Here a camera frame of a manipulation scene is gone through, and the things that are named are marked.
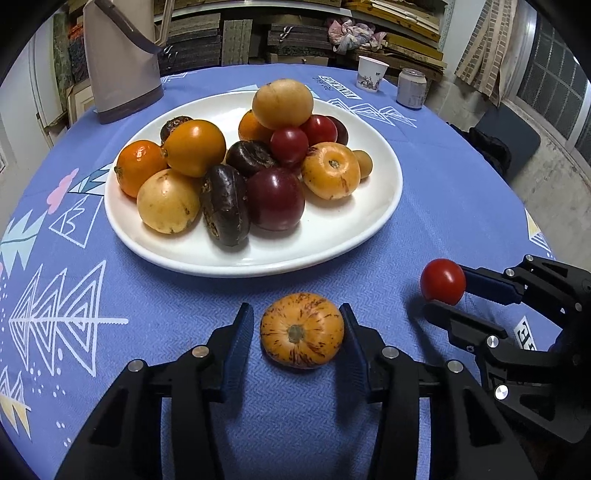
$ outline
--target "white plate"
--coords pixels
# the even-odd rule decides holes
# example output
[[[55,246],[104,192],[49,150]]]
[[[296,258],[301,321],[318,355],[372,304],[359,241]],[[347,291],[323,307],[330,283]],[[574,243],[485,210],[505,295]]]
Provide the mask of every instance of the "white plate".
[[[165,113],[140,130],[128,143],[146,139],[160,143],[160,129],[178,115],[216,124],[229,147],[238,141],[238,124],[251,108],[254,92],[232,92],[187,103]],[[168,236],[145,226],[135,202],[124,195],[111,169],[106,182],[105,209],[121,241],[147,261],[202,277],[257,277],[310,267],[348,252],[374,235],[390,218],[402,194],[402,171],[396,154],[372,127],[337,106],[314,100],[314,113],[332,115],[349,131],[351,150],[365,150],[374,161],[369,178],[344,201],[326,202],[306,188],[306,209],[289,233],[251,228],[248,240],[223,248],[207,233],[205,221],[186,233]]]

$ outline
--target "small brown fruit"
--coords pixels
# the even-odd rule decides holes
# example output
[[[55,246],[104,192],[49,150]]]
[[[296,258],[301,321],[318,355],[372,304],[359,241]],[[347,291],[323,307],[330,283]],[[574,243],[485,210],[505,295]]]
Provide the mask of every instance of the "small brown fruit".
[[[361,178],[366,179],[374,169],[374,162],[367,152],[363,150],[353,150],[357,161],[359,162],[359,171],[361,172]]]

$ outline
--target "window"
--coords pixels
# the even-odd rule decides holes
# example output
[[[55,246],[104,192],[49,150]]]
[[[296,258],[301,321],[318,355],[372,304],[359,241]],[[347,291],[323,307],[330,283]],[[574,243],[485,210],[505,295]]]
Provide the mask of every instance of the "window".
[[[586,88],[583,69],[552,25],[538,15],[534,45],[517,96],[568,139]]]
[[[591,85],[552,25],[519,0],[523,34],[512,100],[585,168],[591,166]],[[519,26],[514,33],[520,35]]]
[[[587,160],[587,163],[591,165],[591,112],[589,112],[587,116],[583,132],[581,133],[575,148],[583,158]]]

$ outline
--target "red cherry tomato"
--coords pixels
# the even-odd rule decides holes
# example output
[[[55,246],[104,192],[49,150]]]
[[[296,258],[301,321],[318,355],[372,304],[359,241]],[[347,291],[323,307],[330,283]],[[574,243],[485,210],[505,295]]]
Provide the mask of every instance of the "red cherry tomato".
[[[462,268],[447,258],[430,261],[421,274],[421,292],[426,300],[455,305],[466,291]]]
[[[300,128],[307,135],[310,146],[321,142],[336,142],[339,136],[334,122],[324,115],[310,115]]]
[[[276,130],[271,137],[271,153],[285,168],[299,166],[308,152],[308,146],[308,137],[297,127]]]

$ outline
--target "table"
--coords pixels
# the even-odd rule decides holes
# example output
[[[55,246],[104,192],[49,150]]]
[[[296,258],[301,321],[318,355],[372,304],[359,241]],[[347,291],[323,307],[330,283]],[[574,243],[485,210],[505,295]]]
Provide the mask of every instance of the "table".
[[[433,258],[502,271],[525,254],[553,258],[521,201],[483,158],[428,109],[409,110],[387,82],[376,94],[355,72],[317,66],[235,66],[165,77],[165,95],[111,125],[87,112],[49,153],[0,244],[0,419],[41,480],[53,479],[71,442],[126,363],[176,359],[230,323],[242,301],[259,319],[274,300],[313,291],[349,302],[361,324],[414,359],[473,356],[446,332],[407,311]],[[257,279],[172,273],[140,259],[116,238],[103,208],[106,173],[145,124],[191,100],[256,89],[277,78],[348,109],[392,145],[404,190],[372,239],[322,265]],[[502,325],[529,326],[525,348],[547,349],[559,330],[526,306],[501,307],[465,295],[459,307]],[[255,328],[242,394],[212,408],[229,479],[364,479],[379,406],[367,406],[336,362],[295,374],[268,362]],[[166,404],[164,416],[170,411]],[[167,422],[164,437],[170,438]],[[418,478],[428,477],[428,403],[421,403]],[[171,478],[170,442],[163,442]]]

